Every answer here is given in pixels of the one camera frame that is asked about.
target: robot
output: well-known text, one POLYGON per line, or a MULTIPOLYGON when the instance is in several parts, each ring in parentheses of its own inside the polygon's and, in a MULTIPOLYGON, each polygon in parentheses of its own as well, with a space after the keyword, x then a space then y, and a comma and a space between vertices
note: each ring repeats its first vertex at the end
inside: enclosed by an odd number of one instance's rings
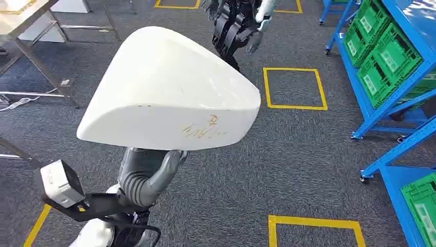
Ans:
POLYGON ((214 20, 212 44, 220 57, 240 71, 233 54, 249 44, 255 52, 268 29, 276 0, 204 0, 202 6, 214 20))
POLYGON ((88 221, 70 247, 155 246, 152 207, 188 152, 239 142, 260 102, 259 90, 209 50, 165 28, 139 29, 121 44, 77 129, 79 139, 126 147, 117 183, 85 193, 58 160, 34 173, 42 200, 88 221))

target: yellow floor marking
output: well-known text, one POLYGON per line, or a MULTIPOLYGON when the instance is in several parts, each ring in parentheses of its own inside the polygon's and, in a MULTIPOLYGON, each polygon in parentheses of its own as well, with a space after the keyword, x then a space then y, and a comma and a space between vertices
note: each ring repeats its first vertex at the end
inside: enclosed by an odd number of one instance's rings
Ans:
POLYGON ((198 9, 200 7, 200 0, 197 0, 195 2, 195 6, 189 7, 189 6, 167 6, 167 5, 160 5, 160 0, 156 0, 156 3, 154 4, 155 8, 161 8, 161 9, 198 9))
POLYGON ((42 209, 42 212, 40 216, 38 217, 37 221, 35 222, 35 225, 33 225, 32 230, 29 233, 29 236, 26 238, 26 242, 24 242, 24 247, 31 247, 33 241, 38 235, 38 232, 41 229, 42 224, 45 221, 45 218, 47 218, 48 213, 50 212, 51 206, 45 204, 44 208, 42 209))
POLYGON ((269 247, 277 247, 277 224, 352 229, 354 231, 354 236, 356 237, 357 246, 366 247, 360 224, 357 221, 268 215, 269 247))
POLYGON ((297 11, 295 10, 274 10, 274 12, 276 13, 289 13, 289 14, 302 14, 303 13, 303 9, 301 8, 301 3, 300 0, 295 0, 296 5, 297 5, 297 11))
POLYGON ((289 67, 264 67, 263 68, 263 81, 265 83, 265 94, 266 94, 266 104, 269 108, 273 109, 299 109, 299 110, 320 110, 326 111, 327 102, 325 100, 324 90, 322 89, 321 78, 319 76, 319 72, 315 68, 289 68, 289 67), (286 105, 286 104, 273 104, 271 102, 271 95, 269 92, 269 82, 268 82, 268 71, 269 70, 286 70, 286 71, 303 71, 303 72, 313 72, 315 74, 315 78, 318 84, 319 94, 321 96, 322 106, 313 107, 307 105, 286 105))

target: gray carpet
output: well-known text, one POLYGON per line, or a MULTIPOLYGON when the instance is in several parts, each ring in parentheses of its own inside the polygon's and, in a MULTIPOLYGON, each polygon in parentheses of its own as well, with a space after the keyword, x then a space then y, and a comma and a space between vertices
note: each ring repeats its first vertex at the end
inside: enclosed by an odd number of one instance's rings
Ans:
MULTIPOLYGON (((91 14, 57 16, 63 23, 104 25, 98 2, 90 2, 91 14)), ((124 38, 140 27, 157 25, 212 50, 212 23, 203 10, 154 9, 152 1, 136 0, 136 4, 135 16, 125 1, 110 2, 124 38)), ((280 0, 279 6, 292 10, 296 5, 280 0)), ((367 186, 358 179, 360 168, 396 144, 395 135, 370 133, 364 140, 350 140, 362 117, 340 57, 335 50, 329 57, 323 53, 337 17, 330 15, 325 26, 319 26, 321 1, 302 1, 302 9, 303 14, 275 14, 255 54, 237 52, 244 75, 263 95, 258 119, 238 144, 191 153, 152 210, 150 223, 163 232, 159 246, 268 246, 268 215, 356 220, 367 246, 406 246, 381 179, 376 177, 367 186), (328 111, 268 109, 262 67, 317 68, 328 111)), ((62 158, 77 171, 86 191, 100 192, 115 183, 123 149, 78 140, 76 128, 118 44, 111 43, 110 33, 73 30, 69 34, 72 40, 99 43, 41 42, 34 51, 59 79, 76 78, 72 95, 83 108, 75 110, 59 99, 40 99, 1 112, 0 134, 43 163, 62 158)), ((6 46, 15 51, 11 44, 6 46)), ((11 90, 50 89, 26 59, 0 80, 11 90)), ((320 104, 313 75, 272 74, 269 83, 277 103, 320 104)), ((399 163, 429 165, 435 158, 434 141, 429 140, 399 163)), ((0 165, 1 227, 5 229, 0 245, 19 246, 43 206, 28 164, 0 160, 0 165)), ((68 246, 81 226, 52 210, 33 246, 68 246)), ((277 235, 280 247, 356 246, 351 230, 280 225, 277 235)))

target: blue shelving rack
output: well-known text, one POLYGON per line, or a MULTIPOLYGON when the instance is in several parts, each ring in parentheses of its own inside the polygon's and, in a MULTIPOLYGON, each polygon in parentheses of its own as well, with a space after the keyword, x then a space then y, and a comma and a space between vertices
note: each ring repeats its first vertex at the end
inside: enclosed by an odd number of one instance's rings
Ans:
POLYGON ((425 247, 426 245, 416 226, 410 209, 406 204, 406 200, 404 200, 401 188, 430 173, 436 172, 436 170, 434 168, 390 166, 390 164, 397 157, 406 153, 435 132, 436 117, 432 117, 402 143, 398 144, 367 168, 360 171, 360 180, 364 183, 366 183, 375 172, 380 172, 385 182, 386 190, 391 198, 392 206, 394 207, 398 221, 410 247, 425 247))
POLYGON ((390 119, 389 116, 393 113, 404 110, 436 95, 435 89, 413 100, 395 106, 409 90, 436 66, 436 0, 415 0, 413 2, 410 0, 382 0, 382 2, 414 47, 421 54, 423 62, 378 109, 374 109, 357 78, 358 68, 353 67, 345 50, 343 43, 345 34, 340 32, 351 7, 354 5, 354 0, 347 2, 339 23, 336 26, 336 30, 325 47, 325 53, 328 55, 336 42, 351 86, 357 98, 360 111, 364 117, 364 122, 351 134, 351 138, 354 139, 361 139, 370 130, 404 134, 414 133, 428 120, 420 108, 415 111, 408 111, 404 115, 404 121, 415 123, 416 128, 385 127, 378 126, 377 123, 380 120, 390 119))
MULTIPOLYGON (((343 10, 331 10, 330 7, 331 6, 345 6, 347 3, 334 3, 333 0, 323 0, 322 1, 324 3, 324 9, 322 11, 322 15, 321 18, 319 19, 319 24, 323 25, 325 22, 325 18, 327 17, 327 14, 329 13, 335 13, 335 14, 340 14, 343 13, 343 10)), ((355 11, 354 13, 352 13, 345 21, 349 21, 351 18, 353 18, 356 15, 357 11, 355 11)))

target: cable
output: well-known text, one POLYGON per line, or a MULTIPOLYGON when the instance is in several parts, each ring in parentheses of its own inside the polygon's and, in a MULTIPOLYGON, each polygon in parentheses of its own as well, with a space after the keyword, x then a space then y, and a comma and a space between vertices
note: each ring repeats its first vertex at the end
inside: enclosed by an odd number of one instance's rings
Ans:
POLYGON ((135 227, 135 228, 142 228, 142 229, 146 229, 146 230, 152 230, 152 231, 157 233, 157 237, 156 237, 156 239, 154 240, 154 242, 153 242, 153 244, 151 246, 155 247, 157 245, 157 243, 159 242, 161 231, 160 231, 159 228, 157 228, 155 226, 151 226, 151 225, 137 225, 137 224, 132 224, 132 223, 127 223, 127 222, 122 222, 122 221, 114 220, 114 219, 107 218, 107 217, 101 217, 101 218, 98 218, 98 219, 102 220, 104 222, 107 222, 109 224, 120 225, 120 226, 123 226, 123 227, 135 227))
MULTIPOLYGON (((50 91, 46 92, 46 94, 52 93, 54 91, 56 91, 56 89, 50 90, 50 91)), ((40 98, 40 96, 38 96, 36 98, 33 98, 33 99, 31 99, 31 98, 21 98, 19 101, 12 103, 10 106, 8 106, 6 108, 3 108, 3 109, 0 109, 0 112, 6 111, 6 110, 15 109, 15 108, 21 106, 22 104, 29 103, 29 102, 37 100, 39 98, 40 98)))

